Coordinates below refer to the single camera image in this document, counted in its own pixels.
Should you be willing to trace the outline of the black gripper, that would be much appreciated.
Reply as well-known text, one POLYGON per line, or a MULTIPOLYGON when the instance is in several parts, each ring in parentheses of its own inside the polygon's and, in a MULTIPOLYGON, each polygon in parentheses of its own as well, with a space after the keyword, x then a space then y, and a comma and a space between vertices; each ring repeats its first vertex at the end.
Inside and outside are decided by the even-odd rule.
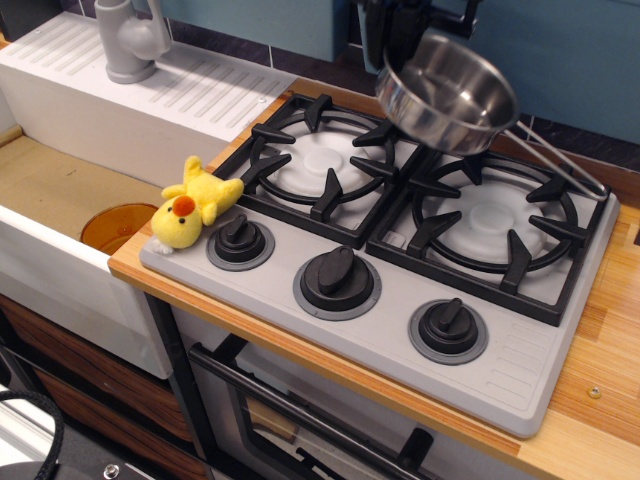
MULTIPOLYGON (((398 63, 413 57, 420 39, 428 27, 469 39, 476 28, 481 0, 463 1, 459 8, 440 6, 431 1, 400 1, 394 14, 394 52, 398 63)), ((393 1, 365 1, 364 32, 366 56, 376 72, 385 65, 390 41, 393 1)))

